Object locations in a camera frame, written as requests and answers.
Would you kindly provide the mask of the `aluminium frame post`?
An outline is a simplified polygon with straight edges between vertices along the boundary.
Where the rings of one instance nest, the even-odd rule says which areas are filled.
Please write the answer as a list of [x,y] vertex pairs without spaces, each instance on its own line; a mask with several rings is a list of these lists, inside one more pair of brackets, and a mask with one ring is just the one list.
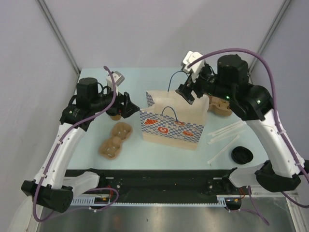
[[254,52],[263,55],[292,3],[292,0],[260,0],[258,2],[257,9],[253,10],[253,34],[257,39],[252,47]]
[[44,0],[35,0],[35,2],[37,3],[42,15],[44,16],[47,24],[49,25],[52,33],[54,34],[54,37],[56,38],[56,40],[58,41],[64,55],[66,56],[68,62],[70,63],[70,66],[73,68],[74,72],[77,74],[77,76],[80,75],[81,70],[78,67],[78,64],[61,32],[61,30],[59,29],[59,26],[51,12],[51,10],[49,9],[46,1]]

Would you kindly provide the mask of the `white wrapped straw back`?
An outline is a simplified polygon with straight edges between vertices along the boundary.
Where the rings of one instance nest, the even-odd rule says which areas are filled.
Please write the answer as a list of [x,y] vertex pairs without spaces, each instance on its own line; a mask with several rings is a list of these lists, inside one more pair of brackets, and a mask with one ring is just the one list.
[[225,127],[223,127],[223,128],[220,128],[220,129],[218,129],[218,130],[212,131],[212,132],[208,133],[208,135],[217,134],[217,133],[219,133],[219,132],[222,132],[222,131],[224,131],[224,130],[226,130],[226,129],[229,129],[229,128],[234,127],[234,126],[236,126],[236,125],[238,125],[238,124],[241,124],[241,123],[243,123],[243,121],[237,121],[237,122],[232,123],[232,124],[230,124],[230,125],[227,125],[227,126],[225,126]]

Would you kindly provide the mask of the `white wrapped straw front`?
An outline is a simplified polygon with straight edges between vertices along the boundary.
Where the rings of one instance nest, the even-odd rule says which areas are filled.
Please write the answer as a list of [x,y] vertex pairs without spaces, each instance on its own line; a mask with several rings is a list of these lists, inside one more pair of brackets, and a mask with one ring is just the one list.
[[218,156],[220,156],[224,151],[226,151],[231,145],[233,145],[238,139],[240,138],[239,135],[237,135],[231,142],[229,142],[225,147],[223,147],[217,154],[215,154],[210,160],[208,160],[208,164],[211,165],[211,163],[217,159]]

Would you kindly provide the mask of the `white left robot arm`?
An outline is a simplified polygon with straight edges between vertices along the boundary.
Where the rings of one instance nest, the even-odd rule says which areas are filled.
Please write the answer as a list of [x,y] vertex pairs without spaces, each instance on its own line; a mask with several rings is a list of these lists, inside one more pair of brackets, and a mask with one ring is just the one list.
[[139,111],[127,92],[118,92],[123,81],[124,77],[117,73],[107,76],[106,86],[93,77],[79,80],[75,95],[62,112],[57,136],[44,164],[32,181],[22,184],[22,191],[33,199],[34,213],[37,205],[63,213],[73,198],[91,189],[96,193],[106,189],[106,180],[97,172],[85,171],[67,184],[64,177],[77,145],[96,117],[107,113],[128,118]]

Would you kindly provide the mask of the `white wrapped straw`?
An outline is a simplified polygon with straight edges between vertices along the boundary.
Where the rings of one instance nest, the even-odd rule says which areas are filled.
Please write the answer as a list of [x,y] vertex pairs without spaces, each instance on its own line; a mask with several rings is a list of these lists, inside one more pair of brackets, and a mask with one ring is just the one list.
[[217,133],[219,133],[219,132],[222,132],[222,131],[224,131],[224,130],[226,130],[226,129],[229,129],[229,128],[234,127],[234,126],[236,126],[236,125],[238,125],[238,124],[241,124],[241,123],[243,123],[243,121],[237,121],[237,122],[232,123],[232,124],[230,124],[230,125],[227,125],[227,126],[225,126],[225,127],[223,127],[223,128],[220,128],[220,129],[218,129],[218,130],[212,131],[212,132],[208,133],[208,135],[217,134]]
[[226,151],[231,145],[233,145],[238,139],[240,138],[239,135],[237,135],[231,142],[229,142],[225,147],[223,147],[217,154],[215,154],[210,160],[208,160],[208,164],[211,165],[211,163],[217,159],[218,156],[220,156],[224,151]]
[[236,125],[236,126],[234,126],[234,127],[231,127],[231,128],[229,128],[229,129],[226,129],[226,130],[224,130],[224,131],[222,131],[222,132],[219,132],[219,133],[217,133],[217,134],[213,134],[213,135],[210,135],[210,136],[212,136],[212,137],[214,138],[214,137],[217,137],[217,136],[226,135],[226,134],[228,134],[228,133],[230,133],[230,132],[232,132],[232,131],[237,130],[238,128],[241,128],[243,125],[244,125],[244,123],[241,123],[241,124],[238,124],[238,125]]
[[213,144],[213,143],[216,143],[216,142],[218,142],[218,141],[221,141],[221,140],[224,140],[224,139],[227,139],[227,138],[229,138],[229,137],[232,137],[232,136],[237,136],[237,135],[239,135],[239,134],[241,134],[241,133],[243,133],[243,132],[245,132],[246,130],[240,130],[240,131],[237,131],[237,132],[235,132],[235,133],[230,133],[230,134],[228,134],[228,135],[224,135],[224,136],[222,136],[222,137],[216,137],[216,138],[213,138],[213,139],[211,139],[209,142],[207,142],[207,144]]

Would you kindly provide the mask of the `blue checkered paper bag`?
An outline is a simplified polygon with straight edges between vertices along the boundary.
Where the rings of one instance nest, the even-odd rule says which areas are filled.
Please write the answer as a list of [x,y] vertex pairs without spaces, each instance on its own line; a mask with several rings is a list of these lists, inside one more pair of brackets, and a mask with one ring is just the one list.
[[147,108],[140,110],[145,141],[195,150],[205,127],[210,99],[203,95],[193,104],[171,90],[146,91]]

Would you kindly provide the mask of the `aluminium frame post left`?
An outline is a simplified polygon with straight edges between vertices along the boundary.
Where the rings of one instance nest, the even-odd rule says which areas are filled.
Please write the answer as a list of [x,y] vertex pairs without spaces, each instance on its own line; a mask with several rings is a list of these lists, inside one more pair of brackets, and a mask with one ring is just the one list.
[[46,1],[44,0],[35,0],[35,2],[37,3],[42,15],[44,16],[47,24],[49,25],[52,33],[54,34],[54,37],[56,38],[56,40],[58,41],[64,55],[66,56],[68,62],[70,63],[70,66],[73,68],[74,72],[77,74],[77,76],[80,75],[81,70],[78,67],[78,64],[61,32],[61,30],[59,29],[59,26],[51,12],[51,10],[49,9]]

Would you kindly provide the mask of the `stack of black cup lids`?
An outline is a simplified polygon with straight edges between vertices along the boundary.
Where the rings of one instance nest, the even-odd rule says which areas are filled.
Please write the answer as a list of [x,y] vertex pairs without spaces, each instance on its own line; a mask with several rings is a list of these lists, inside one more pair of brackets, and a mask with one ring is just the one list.
[[253,153],[243,146],[237,146],[232,150],[231,158],[235,163],[244,165],[253,160]]

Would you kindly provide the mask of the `single brown pulp cup carrier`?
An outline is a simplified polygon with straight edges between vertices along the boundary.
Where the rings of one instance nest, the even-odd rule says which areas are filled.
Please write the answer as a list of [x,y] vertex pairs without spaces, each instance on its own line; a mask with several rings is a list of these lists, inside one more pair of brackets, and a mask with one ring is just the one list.
[[122,150],[123,142],[128,140],[133,132],[132,126],[118,122],[111,130],[110,137],[99,147],[98,152],[108,160],[117,158]]

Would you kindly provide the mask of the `aluminium frame post right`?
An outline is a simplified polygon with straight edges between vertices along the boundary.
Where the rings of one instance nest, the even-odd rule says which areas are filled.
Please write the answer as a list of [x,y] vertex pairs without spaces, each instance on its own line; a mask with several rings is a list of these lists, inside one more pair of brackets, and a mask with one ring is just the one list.
[[253,10],[253,34],[257,39],[252,47],[254,52],[263,55],[292,3],[292,0],[260,0],[258,2],[257,9]]

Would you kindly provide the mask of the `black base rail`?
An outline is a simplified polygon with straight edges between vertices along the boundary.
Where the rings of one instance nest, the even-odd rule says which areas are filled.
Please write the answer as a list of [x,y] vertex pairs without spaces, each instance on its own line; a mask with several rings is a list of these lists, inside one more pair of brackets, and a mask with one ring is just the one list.
[[95,170],[100,176],[96,195],[109,195],[117,203],[215,203],[217,196],[248,194],[227,179],[228,170]]

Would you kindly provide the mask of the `single brown paper cup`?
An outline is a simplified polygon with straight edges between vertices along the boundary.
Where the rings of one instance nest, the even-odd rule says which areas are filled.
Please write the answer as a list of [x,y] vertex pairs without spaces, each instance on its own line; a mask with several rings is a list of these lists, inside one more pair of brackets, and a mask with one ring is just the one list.
[[122,116],[121,115],[114,115],[114,116],[110,116],[110,118],[114,121],[118,121],[122,118]]

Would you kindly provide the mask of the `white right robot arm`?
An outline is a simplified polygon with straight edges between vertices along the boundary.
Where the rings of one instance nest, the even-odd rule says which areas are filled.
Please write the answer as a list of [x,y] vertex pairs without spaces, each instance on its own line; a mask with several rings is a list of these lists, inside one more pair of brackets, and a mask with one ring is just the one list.
[[223,189],[234,194],[243,186],[261,186],[270,192],[295,190],[300,175],[309,172],[309,162],[297,154],[275,112],[274,95],[259,85],[249,83],[248,63],[237,54],[217,60],[217,73],[199,52],[189,51],[182,70],[189,76],[176,92],[189,104],[195,98],[209,95],[227,100],[232,112],[253,130],[268,156],[263,164],[234,168],[223,181]]

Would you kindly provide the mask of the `aluminium frame rail right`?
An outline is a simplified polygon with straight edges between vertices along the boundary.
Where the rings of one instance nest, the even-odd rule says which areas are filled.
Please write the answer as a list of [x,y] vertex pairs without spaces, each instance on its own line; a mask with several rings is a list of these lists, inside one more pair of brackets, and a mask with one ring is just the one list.
[[[269,77],[266,71],[256,68],[252,73],[252,79],[255,84],[260,84],[270,89]],[[276,77],[277,104],[281,122],[287,130],[287,134],[294,145],[295,149],[304,159],[309,159],[309,95],[301,84],[293,84],[291,80],[283,77]],[[297,196],[293,200],[300,204],[309,204],[309,184],[306,178],[301,175],[301,184],[297,187]],[[309,209],[301,208],[291,201],[287,200],[293,210],[300,212],[299,218],[302,220],[305,229],[300,232],[309,231]]]

